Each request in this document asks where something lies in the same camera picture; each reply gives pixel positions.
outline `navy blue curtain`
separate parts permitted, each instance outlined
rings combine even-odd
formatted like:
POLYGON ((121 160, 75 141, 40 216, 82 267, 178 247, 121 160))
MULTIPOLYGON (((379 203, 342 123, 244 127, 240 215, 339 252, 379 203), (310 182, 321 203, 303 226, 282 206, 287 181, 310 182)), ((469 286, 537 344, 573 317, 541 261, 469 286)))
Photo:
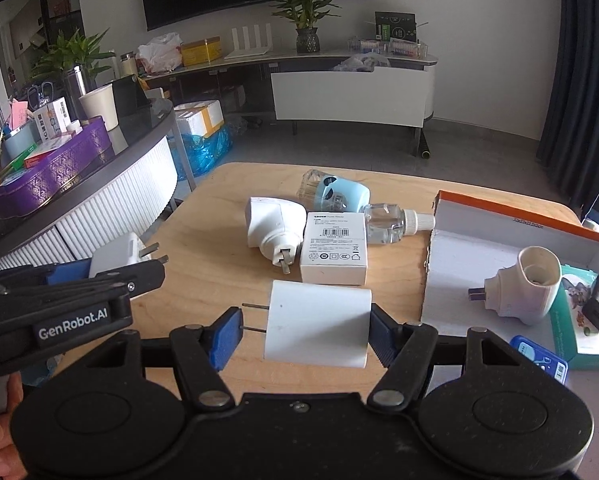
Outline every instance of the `navy blue curtain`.
POLYGON ((562 0, 553 93, 537 158, 582 219, 599 212, 599 0, 562 0))

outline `light blue bottle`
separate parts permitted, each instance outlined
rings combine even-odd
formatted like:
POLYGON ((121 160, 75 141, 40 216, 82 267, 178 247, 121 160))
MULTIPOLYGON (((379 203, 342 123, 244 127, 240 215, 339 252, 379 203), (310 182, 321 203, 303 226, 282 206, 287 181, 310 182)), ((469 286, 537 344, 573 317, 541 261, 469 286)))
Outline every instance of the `light blue bottle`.
POLYGON ((358 213, 371 202, 371 190, 359 182, 310 170, 302 179, 297 197, 309 211, 358 213))

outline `blue plastic bag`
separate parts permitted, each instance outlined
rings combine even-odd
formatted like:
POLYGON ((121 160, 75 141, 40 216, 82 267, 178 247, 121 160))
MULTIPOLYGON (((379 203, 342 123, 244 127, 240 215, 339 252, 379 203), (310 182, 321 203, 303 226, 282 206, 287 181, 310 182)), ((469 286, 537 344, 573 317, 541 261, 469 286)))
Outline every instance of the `blue plastic bag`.
MULTIPOLYGON (((183 145, 186 149, 186 155, 192 168, 194 176, 200 176, 212 170, 221 158, 226 155, 233 147, 233 139, 231 138, 230 129, 226 124, 210 137, 193 136, 183 134, 183 145)), ((172 160, 175 163, 177 170, 177 180, 181 182, 186 180, 186 174, 183 171, 182 159, 177 151, 175 139, 173 136, 168 136, 168 145, 172 153, 172 160)))

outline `black box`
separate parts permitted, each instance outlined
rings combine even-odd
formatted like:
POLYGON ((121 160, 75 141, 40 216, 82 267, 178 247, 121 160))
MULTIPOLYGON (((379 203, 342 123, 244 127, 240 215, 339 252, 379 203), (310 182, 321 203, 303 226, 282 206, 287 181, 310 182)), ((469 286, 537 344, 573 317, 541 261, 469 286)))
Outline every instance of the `black box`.
POLYGON ((398 40, 417 41, 417 24, 415 15, 406 12, 376 12, 375 25, 377 39, 390 41, 398 40))

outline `purple basket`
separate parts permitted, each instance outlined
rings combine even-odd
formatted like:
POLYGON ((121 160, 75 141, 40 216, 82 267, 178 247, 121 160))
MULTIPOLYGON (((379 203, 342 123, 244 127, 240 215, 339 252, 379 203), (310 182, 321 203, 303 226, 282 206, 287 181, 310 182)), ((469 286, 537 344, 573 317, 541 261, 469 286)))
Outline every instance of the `purple basket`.
POLYGON ((80 181, 87 167, 103 166, 111 147, 101 117, 90 120, 84 130, 29 170, 7 175, 0 185, 0 218, 29 215, 46 205, 58 192, 80 181))

